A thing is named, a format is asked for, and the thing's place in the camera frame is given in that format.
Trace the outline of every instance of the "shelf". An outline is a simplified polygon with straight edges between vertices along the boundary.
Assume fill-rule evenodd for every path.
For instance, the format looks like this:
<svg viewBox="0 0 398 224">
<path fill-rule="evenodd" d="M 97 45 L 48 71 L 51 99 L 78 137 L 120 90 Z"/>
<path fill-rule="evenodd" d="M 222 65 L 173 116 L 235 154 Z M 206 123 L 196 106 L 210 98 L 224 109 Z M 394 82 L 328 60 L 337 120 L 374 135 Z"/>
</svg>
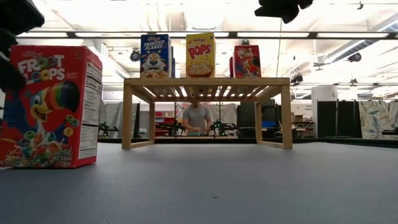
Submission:
<svg viewBox="0 0 398 224">
<path fill-rule="evenodd" d="M 262 101 L 290 86 L 289 78 L 127 78 L 125 88 L 148 102 Z"/>
</svg>

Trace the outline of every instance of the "froot loops cereal box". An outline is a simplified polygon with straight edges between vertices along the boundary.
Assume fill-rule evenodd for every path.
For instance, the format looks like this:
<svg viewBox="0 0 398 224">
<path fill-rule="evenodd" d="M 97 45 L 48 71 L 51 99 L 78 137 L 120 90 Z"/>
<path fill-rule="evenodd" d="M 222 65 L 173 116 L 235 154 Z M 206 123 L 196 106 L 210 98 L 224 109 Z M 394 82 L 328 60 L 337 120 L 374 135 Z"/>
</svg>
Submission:
<svg viewBox="0 0 398 224">
<path fill-rule="evenodd" d="M 86 47 L 13 46 L 27 81 L 7 91 L 1 167 L 71 168 L 96 162 L 102 64 Z"/>
<path fill-rule="evenodd" d="M 215 76 L 216 40 L 214 33 L 187 35 L 187 78 Z"/>
<path fill-rule="evenodd" d="M 261 78 L 259 46 L 235 46 L 233 55 L 233 67 L 233 73 L 236 78 Z"/>
<path fill-rule="evenodd" d="M 172 48 L 168 34 L 141 35 L 141 78 L 172 76 Z"/>
</svg>

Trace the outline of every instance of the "floral curtain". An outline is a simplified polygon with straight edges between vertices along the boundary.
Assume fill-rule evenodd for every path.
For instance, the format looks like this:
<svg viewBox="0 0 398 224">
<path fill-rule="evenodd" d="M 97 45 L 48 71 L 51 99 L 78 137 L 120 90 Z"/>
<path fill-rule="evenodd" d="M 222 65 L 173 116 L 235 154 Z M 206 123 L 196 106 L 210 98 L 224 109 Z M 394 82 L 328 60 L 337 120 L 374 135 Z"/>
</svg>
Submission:
<svg viewBox="0 0 398 224">
<path fill-rule="evenodd" d="M 364 139 L 398 139 L 393 135 L 382 135 L 384 130 L 398 127 L 398 103 L 384 101 L 360 101 L 362 138 Z"/>
</svg>

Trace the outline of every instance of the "wooden table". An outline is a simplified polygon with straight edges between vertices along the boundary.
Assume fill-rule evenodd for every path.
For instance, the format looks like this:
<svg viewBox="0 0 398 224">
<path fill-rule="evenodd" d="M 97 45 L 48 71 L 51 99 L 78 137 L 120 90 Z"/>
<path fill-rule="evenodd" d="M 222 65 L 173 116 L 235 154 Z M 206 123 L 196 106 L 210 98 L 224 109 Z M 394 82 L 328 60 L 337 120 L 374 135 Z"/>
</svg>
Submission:
<svg viewBox="0 0 398 224">
<path fill-rule="evenodd" d="M 261 102 L 281 93 L 282 143 L 262 140 Z M 147 142 L 131 143 L 132 95 L 149 104 Z M 155 102 L 254 101 L 258 144 L 292 149 L 289 78 L 127 78 L 123 89 L 122 148 L 147 146 L 155 141 Z"/>
</svg>

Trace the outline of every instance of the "man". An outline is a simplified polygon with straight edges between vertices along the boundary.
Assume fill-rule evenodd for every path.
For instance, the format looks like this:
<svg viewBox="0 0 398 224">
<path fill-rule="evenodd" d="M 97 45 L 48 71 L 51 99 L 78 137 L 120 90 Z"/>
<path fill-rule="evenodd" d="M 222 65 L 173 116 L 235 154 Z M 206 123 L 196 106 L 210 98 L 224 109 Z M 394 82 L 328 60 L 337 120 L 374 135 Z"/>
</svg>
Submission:
<svg viewBox="0 0 398 224">
<path fill-rule="evenodd" d="M 211 126 L 209 109 L 199 102 L 191 102 L 191 105 L 183 112 L 182 124 L 188 131 L 208 133 Z"/>
</svg>

